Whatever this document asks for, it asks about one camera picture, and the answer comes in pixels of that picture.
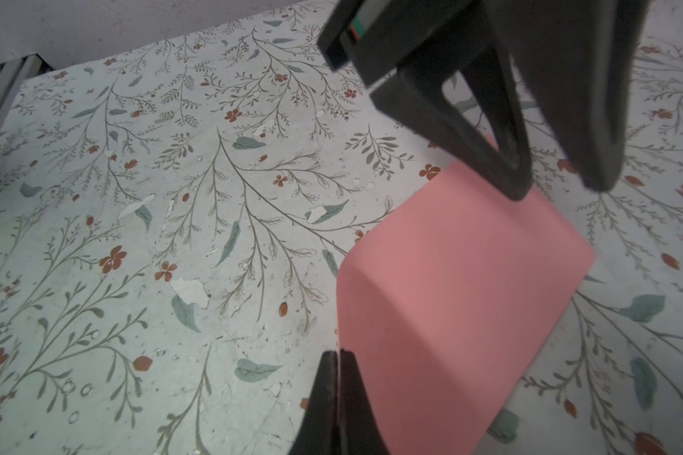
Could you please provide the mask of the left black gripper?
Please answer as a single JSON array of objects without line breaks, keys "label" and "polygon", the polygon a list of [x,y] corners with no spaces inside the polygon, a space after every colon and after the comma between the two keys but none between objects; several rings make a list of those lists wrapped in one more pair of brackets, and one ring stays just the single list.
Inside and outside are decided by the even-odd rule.
[{"label": "left black gripper", "polygon": [[[510,57],[489,43],[482,1],[341,1],[317,46],[333,71],[352,64],[375,108],[463,161],[512,201],[532,187],[532,160]],[[495,139],[444,95],[461,73]]]}]

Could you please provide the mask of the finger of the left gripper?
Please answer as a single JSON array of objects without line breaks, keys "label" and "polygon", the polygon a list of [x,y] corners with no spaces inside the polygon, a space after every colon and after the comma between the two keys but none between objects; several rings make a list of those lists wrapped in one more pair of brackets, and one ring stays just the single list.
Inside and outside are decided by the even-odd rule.
[{"label": "finger of the left gripper", "polygon": [[646,1],[487,1],[557,142],[591,191],[616,185],[624,161],[634,54]]}]

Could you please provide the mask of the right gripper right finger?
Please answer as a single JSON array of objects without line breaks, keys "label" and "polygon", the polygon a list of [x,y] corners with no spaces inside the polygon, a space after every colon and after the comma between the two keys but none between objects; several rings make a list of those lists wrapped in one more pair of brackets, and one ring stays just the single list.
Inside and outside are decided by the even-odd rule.
[{"label": "right gripper right finger", "polygon": [[341,350],[340,355],[338,405],[341,454],[388,455],[356,356],[347,350]]}]

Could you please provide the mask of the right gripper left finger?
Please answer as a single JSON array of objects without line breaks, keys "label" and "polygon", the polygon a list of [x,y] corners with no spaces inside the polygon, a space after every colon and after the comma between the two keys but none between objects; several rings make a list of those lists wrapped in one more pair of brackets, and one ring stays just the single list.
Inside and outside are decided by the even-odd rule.
[{"label": "right gripper left finger", "polygon": [[289,455],[339,453],[338,367],[336,351],[326,351],[322,354],[305,416]]}]

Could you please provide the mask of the pink square paper sheet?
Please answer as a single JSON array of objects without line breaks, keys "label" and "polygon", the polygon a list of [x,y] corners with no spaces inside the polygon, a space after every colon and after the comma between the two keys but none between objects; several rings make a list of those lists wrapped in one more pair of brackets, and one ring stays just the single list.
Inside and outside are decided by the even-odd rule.
[{"label": "pink square paper sheet", "polygon": [[343,259],[340,345],[393,454],[469,454],[595,261],[537,190],[514,202],[460,161]]}]

